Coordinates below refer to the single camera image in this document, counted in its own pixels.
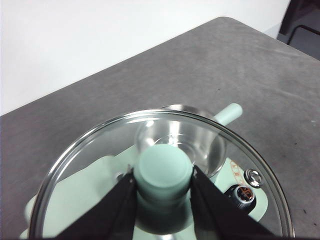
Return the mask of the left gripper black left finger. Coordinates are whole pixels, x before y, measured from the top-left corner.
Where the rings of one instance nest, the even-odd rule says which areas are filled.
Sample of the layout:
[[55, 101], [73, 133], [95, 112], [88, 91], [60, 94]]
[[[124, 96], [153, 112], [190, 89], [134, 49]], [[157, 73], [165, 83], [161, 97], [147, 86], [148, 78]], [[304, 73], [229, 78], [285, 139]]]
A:
[[57, 240], [131, 240], [137, 215], [137, 183], [132, 173], [94, 207], [56, 236]]

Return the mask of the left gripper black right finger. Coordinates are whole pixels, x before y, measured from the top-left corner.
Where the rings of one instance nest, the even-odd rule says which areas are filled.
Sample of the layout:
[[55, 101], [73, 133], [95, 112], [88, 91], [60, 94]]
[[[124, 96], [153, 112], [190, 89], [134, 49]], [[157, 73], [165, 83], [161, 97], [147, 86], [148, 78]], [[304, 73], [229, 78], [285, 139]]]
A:
[[194, 232], [198, 240], [280, 240], [240, 210], [194, 166], [190, 182]]

